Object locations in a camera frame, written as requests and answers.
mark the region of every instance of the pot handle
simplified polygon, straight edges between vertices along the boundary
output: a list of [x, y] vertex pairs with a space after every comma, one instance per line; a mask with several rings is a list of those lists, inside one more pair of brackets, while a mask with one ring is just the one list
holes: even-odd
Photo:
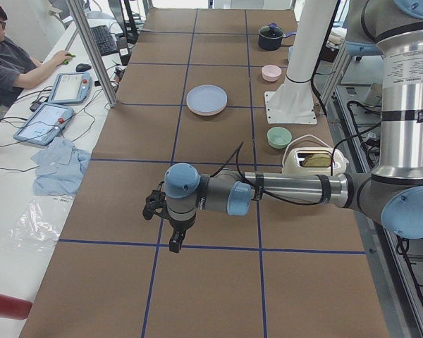
[[296, 32], [288, 32], [282, 35], [283, 39], [286, 39], [287, 37], [292, 37], [293, 35], [296, 35]]

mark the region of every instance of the green bowl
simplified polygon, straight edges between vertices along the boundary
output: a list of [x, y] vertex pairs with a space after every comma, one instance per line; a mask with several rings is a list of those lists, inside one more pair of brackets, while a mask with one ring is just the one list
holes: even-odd
[[272, 127], [266, 134], [268, 144], [275, 149], [282, 149], [291, 142], [291, 133], [283, 127]]

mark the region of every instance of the white plate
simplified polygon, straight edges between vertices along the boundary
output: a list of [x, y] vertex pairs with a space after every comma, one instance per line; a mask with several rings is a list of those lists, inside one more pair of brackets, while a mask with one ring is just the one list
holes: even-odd
[[216, 115], [227, 104], [226, 92], [214, 85], [205, 84], [190, 90], [186, 96], [186, 105], [195, 114], [202, 116]]

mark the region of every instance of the computer mouse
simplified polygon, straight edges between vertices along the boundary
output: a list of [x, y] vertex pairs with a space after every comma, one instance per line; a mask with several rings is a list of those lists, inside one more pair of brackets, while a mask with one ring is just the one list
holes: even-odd
[[87, 63], [79, 63], [77, 64], [77, 67], [75, 67], [76, 72], [85, 72], [89, 69], [91, 69], [91, 65], [88, 65]]

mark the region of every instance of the shirt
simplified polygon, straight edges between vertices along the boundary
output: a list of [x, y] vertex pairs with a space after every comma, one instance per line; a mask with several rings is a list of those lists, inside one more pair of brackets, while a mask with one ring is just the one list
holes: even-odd
[[19, 74], [25, 74], [36, 68], [26, 51], [8, 37], [0, 43], [0, 104], [9, 107], [22, 92], [14, 87]]

